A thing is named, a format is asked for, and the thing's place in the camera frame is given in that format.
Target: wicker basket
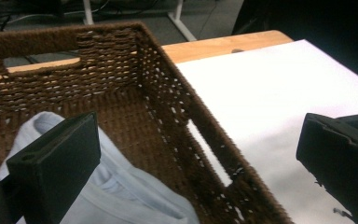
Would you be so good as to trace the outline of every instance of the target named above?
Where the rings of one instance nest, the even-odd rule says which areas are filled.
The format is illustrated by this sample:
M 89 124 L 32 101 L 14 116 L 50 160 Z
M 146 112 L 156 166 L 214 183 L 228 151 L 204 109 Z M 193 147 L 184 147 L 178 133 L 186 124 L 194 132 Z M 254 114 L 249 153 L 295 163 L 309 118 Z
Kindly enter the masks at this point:
M 62 66 L 9 73 L 3 63 L 74 49 L 79 62 Z M 141 23 L 0 33 L 0 164 L 23 122 L 46 110 L 96 111 L 123 154 L 188 198 L 202 223 L 291 222 Z M 190 120 L 232 179 L 228 187 L 188 130 Z

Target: basket handle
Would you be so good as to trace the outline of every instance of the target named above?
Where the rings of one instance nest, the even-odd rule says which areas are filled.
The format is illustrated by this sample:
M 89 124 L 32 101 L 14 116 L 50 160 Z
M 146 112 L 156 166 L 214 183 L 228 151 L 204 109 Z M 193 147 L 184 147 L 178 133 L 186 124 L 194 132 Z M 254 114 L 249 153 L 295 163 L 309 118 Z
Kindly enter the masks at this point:
M 0 33 L 0 59 L 78 49 L 73 29 Z

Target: white cloth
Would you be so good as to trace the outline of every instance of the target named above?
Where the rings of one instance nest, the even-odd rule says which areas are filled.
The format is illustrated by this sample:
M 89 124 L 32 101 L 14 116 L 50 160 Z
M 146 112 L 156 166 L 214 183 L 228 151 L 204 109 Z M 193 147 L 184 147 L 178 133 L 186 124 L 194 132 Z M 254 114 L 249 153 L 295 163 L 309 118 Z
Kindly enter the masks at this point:
M 25 122 L 7 159 L 63 120 L 42 112 Z M 199 223 L 194 208 L 152 175 L 133 167 L 101 130 L 101 163 L 61 223 Z M 0 179 L 8 175 L 6 161 Z M 23 218 L 18 223 L 25 223 Z

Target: light blue fabric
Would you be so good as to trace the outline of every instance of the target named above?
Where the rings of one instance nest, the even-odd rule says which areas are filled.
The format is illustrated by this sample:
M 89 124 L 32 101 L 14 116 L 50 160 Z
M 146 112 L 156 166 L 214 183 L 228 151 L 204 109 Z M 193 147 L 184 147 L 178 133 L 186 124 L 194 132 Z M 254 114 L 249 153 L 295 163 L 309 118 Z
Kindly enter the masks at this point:
M 62 117 L 51 112 L 35 115 L 21 126 L 8 158 L 61 121 Z M 199 223 L 187 199 L 152 175 L 133 167 L 103 130 L 98 131 L 101 163 L 61 223 Z M 4 162 L 0 168 L 0 178 L 7 175 Z

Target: cable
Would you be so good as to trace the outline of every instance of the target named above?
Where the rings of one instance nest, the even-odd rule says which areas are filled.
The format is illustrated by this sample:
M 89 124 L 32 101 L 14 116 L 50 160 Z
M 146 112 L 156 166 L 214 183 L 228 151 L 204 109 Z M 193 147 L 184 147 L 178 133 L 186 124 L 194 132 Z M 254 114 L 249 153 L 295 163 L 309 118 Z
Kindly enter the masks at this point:
M 198 34 L 197 39 L 200 39 L 200 36 L 201 36 L 201 34 L 202 34 L 202 32 L 203 32 L 205 26 L 206 26 L 206 23 L 209 21 L 209 19 L 211 18 L 211 16 L 212 16 L 214 10 L 217 8 L 217 3 L 216 3 L 216 2 L 217 2 L 217 0 L 214 0 L 214 6 L 213 6 L 211 12 L 210 12 L 209 15 L 208 15 L 208 18 L 207 18 L 206 21 L 202 24 L 202 27 L 201 27 L 201 29 L 200 29 L 200 32 L 199 32 L 199 34 Z
M 116 14 L 112 14 L 112 13 L 99 13 L 100 15 L 102 16 L 119 16 L 119 17 L 125 17 L 125 16 L 134 16 L 134 15 L 139 15 L 151 8 L 153 8 L 156 4 L 157 4 L 158 0 L 153 0 L 153 2 L 146 6 L 146 7 L 143 7 L 143 8 L 139 8 L 139 7 L 124 7 L 124 6 L 120 6 L 120 5 L 117 5 L 115 4 L 115 8 L 117 9 L 117 13 Z M 125 13 L 123 14 L 123 8 L 125 9 L 135 9 L 135 10 L 139 10 L 139 11 L 136 11 L 136 12 L 132 12 L 132 13 Z

